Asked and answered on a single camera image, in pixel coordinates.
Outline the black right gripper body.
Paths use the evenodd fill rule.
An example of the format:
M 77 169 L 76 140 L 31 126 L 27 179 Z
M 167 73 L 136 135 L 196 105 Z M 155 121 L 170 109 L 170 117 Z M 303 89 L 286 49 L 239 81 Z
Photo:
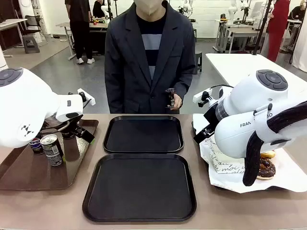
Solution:
M 217 105 L 218 103 L 211 105 L 208 111 L 204 114 L 204 117 L 209 122 L 209 124 L 206 126 L 206 129 L 209 131 L 215 131 L 215 128 L 219 123 L 219 120 L 215 114 Z

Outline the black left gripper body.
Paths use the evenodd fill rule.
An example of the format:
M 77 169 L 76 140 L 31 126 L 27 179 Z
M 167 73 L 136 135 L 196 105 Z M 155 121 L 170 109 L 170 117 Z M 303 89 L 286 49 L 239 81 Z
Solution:
M 55 116 L 46 118 L 42 126 L 42 135 L 61 133 L 64 139 L 73 136 L 82 137 L 83 128 L 79 126 L 79 121 L 83 115 L 71 118 L 65 122 L 58 121 Z

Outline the person's left hand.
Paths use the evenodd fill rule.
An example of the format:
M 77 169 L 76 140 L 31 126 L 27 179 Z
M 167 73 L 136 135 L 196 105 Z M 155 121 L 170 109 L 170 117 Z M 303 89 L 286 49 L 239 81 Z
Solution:
M 182 106 L 182 99 L 176 93 L 173 94 L 173 99 L 171 101 L 171 110 L 179 110 Z

